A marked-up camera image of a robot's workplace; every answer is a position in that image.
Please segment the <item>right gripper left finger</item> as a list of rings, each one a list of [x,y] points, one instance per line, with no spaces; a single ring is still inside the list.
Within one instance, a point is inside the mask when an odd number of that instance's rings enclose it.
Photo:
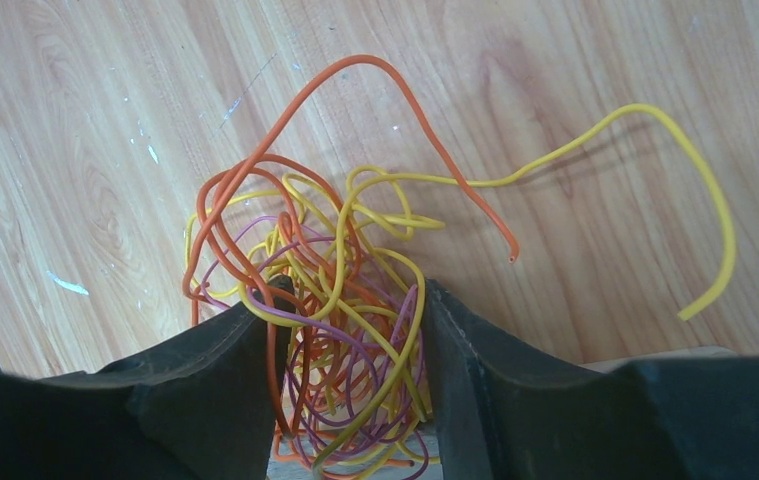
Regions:
[[[239,303],[94,373],[0,371],[0,479],[262,479],[287,341]]]

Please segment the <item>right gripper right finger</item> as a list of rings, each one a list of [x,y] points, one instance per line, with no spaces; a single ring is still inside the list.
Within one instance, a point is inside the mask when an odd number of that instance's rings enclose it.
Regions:
[[[422,331],[448,479],[759,479],[759,357],[598,373],[494,326],[434,280]]]

